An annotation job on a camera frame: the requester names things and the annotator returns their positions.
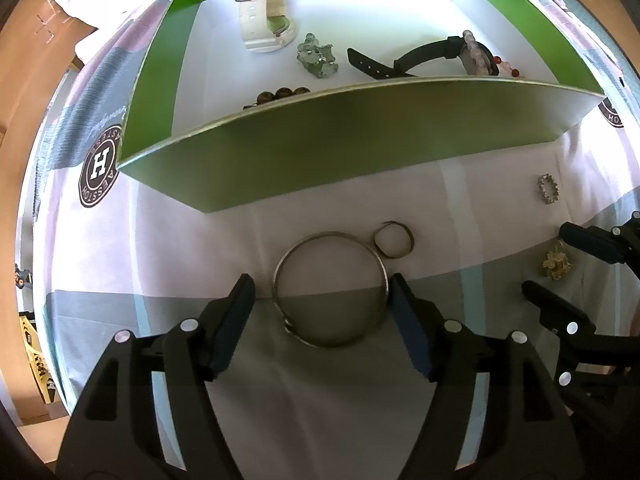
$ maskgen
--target white watch strap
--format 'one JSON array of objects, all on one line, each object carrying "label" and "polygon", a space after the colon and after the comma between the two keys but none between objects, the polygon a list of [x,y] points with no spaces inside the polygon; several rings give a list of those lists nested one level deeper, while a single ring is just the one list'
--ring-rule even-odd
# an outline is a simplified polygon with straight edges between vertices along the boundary
[{"label": "white watch strap", "polygon": [[290,43],[296,30],[287,18],[284,0],[236,0],[244,46],[254,52],[272,52]]}]

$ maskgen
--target black watch strap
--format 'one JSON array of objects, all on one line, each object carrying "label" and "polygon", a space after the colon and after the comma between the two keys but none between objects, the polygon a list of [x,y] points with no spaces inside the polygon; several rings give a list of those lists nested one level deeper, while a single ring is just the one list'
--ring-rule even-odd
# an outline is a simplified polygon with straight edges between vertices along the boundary
[{"label": "black watch strap", "polygon": [[[349,63],[356,67],[361,72],[364,72],[373,79],[390,79],[393,77],[408,77],[413,76],[408,71],[413,67],[418,66],[431,59],[438,59],[444,57],[445,59],[454,59],[460,56],[462,49],[465,46],[465,40],[459,36],[449,36],[446,40],[435,41],[434,43],[424,44],[414,48],[413,50],[404,54],[404,56],[394,61],[393,68],[390,68],[382,63],[359,53],[353,48],[347,49],[347,57]],[[486,54],[489,59],[490,75],[498,75],[498,67],[495,64],[494,56],[491,51],[485,47],[482,43],[478,43],[478,46]]]}]

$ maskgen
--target silver bracelet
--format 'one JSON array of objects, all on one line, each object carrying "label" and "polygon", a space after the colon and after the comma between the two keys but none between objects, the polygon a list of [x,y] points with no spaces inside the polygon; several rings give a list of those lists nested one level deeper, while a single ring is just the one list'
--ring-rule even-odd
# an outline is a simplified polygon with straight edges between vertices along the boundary
[{"label": "silver bracelet", "polygon": [[[397,225],[397,226],[400,226],[402,229],[404,229],[404,232],[409,238],[409,247],[407,250],[398,254],[387,254],[385,253],[385,251],[382,250],[382,248],[380,248],[380,245],[376,240],[376,236],[378,236],[380,231],[384,231],[390,225]],[[375,248],[375,250],[378,252],[378,254],[383,258],[386,258],[387,260],[399,260],[400,258],[404,258],[405,256],[408,256],[413,252],[415,247],[415,237],[414,237],[414,234],[411,232],[411,229],[409,229],[407,225],[402,224],[400,222],[396,222],[395,220],[389,220],[387,222],[382,222],[382,227],[379,227],[378,229],[373,231],[373,234],[371,235],[371,243]]]},{"label": "silver bracelet", "polygon": [[[281,306],[280,297],[278,295],[278,282],[280,279],[280,274],[282,272],[282,267],[284,266],[284,263],[300,247],[302,247],[306,243],[309,243],[313,240],[319,240],[320,238],[343,238],[344,240],[355,242],[361,247],[363,247],[367,251],[367,253],[369,253],[373,257],[373,259],[375,259],[376,264],[378,265],[378,269],[380,270],[380,279],[382,280],[382,283],[381,283],[382,294],[380,299],[380,307],[375,311],[374,315],[371,317],[370,322],[366,325],[364,331],[361,334],[358,334],[357,336],[351,337],[344,341],[338,341],[335,343],[311,341],[309,339],[302,337],[296,331],[293,320],[290,318],[289,314],[287,314],[286,311]],[[278,265],[276,266],[276,270],[273,273],[273,280],[271,281],[271,295],[273,297],[273,304],[276,306],[276,308],[278,309],[278,312],[280,313],[280,315],[282,316],[282,319],[284,320],[285,330],[289,332],[291,335],[298,338],[303,343],[309,346],[313,346],[315,348],[324,348],[324,349],[344,348],[354,343],[357,343],[358,341],[363,339],[366,335],[368,335],[370,332],[373,332],[375,329],[377,329],[380,326],[380,324],[382,323],[382,320],[385,317],[386,298],[388,297],[388,294],[389,294],[389,282],[386,275],[385,264],[382,262],[382,259],[380,259],[380,256],[376,253],[375,250],[369,247],[366,243],[363,243],[360,240],[358,240],[355,236],[350,235],[348,233],[342,233],[340,231],[326,231],[322,233],[317,233],[300,240],[292,248],[290,248],[286,253],[284,253],[283,257],[281,257],[280,261],[278,262]]]},{"label": "silver bracelet", "polygon": [[[547,192],[547,186],[551,187],[551,194]],[[558,184],[556,184],[554,178],[548,173],[545,173],[544,175],[538,177],[538,191],[540,193],[540,196],[542,197],[542,200],[544,200],[547,204],[557,202],[558,198],[560,198]]]}]

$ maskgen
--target wall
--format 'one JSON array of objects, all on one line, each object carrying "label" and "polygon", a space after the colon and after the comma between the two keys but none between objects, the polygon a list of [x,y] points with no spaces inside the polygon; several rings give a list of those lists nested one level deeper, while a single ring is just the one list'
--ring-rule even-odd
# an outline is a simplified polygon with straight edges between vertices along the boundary
[{"label": "wall", "polygon": [[14,283],[20,188],[47,105],[74,58],[75,44],[93,31],[52,0],[20,0],[0,31],[0,370],[26,424],[47,420],[22,342]]},{"label": "wall", "polygon": [[586,7],[609,31],[640,72],[640,34],[620,0],[591,0]]}]

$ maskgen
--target gold brooch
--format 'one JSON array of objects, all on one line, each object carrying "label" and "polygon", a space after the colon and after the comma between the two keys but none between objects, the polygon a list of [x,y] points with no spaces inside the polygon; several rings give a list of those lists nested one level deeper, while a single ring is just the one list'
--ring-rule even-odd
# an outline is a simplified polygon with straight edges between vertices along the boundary
[{"label": "gold brooch", "polygon": [[556,243],[554,250],[549,251],[546,254],[546,260],[542,262],[541,272],[546,277],[557,281],[567,274],[572,264],[569,263],[569,259],[566,254],[562,252],[564,244],[562,242]]}]

